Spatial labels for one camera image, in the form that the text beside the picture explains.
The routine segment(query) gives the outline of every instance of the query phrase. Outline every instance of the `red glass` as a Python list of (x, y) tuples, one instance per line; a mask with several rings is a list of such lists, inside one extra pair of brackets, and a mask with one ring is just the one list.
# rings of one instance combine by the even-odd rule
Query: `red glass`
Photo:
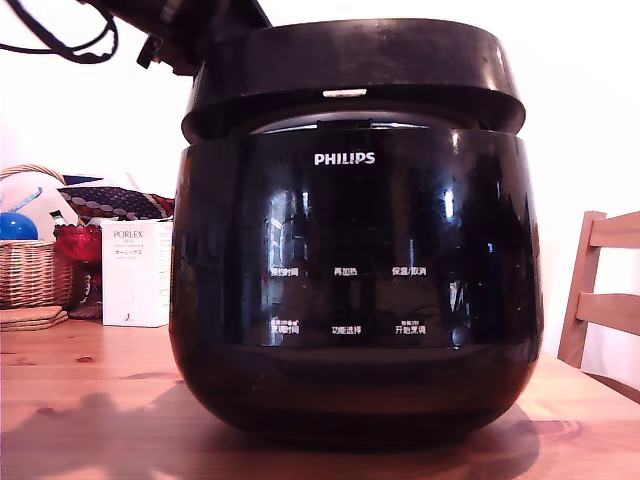
[(58, 225), (53, 231), (55, 249), (72, 262), (83, 265), (91, 276), (89, 296), (70, 318), (102, 318), (102, 231), (97, 226)]

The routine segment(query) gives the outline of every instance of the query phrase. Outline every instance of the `black rice cooker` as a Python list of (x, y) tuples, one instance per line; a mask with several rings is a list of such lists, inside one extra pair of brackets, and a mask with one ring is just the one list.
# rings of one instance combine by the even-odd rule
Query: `black rice cooker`
[(543, 328), (525, 109), (491, 34), (418, 19), (216, 43), (183, 122), (175, 358), (231, 425), (297, 442), (464, 437)]

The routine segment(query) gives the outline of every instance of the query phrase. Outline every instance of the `coaster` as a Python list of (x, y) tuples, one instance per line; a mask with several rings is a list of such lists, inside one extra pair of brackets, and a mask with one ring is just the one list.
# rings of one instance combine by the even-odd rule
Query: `coaster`
[(44, 330), (66, 321), (61, 307), (19, 308), (0, 311), (0, 332)]

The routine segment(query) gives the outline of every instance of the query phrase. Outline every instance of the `patterned fabric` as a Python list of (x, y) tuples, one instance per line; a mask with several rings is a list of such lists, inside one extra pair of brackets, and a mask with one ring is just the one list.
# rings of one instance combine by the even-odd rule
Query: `patterned fabric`
[(92, 218), (150, 220), (173, 215), (174, 200), (120, 187), (65, 187), (60, 194), (84, 222)]

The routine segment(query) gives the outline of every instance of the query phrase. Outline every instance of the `white box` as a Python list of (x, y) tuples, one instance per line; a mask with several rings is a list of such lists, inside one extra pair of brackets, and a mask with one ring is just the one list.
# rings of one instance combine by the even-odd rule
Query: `white box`
[(117, 222), (102, 227), (102, 324), (159, 327), (169, 323), (173, 223)]

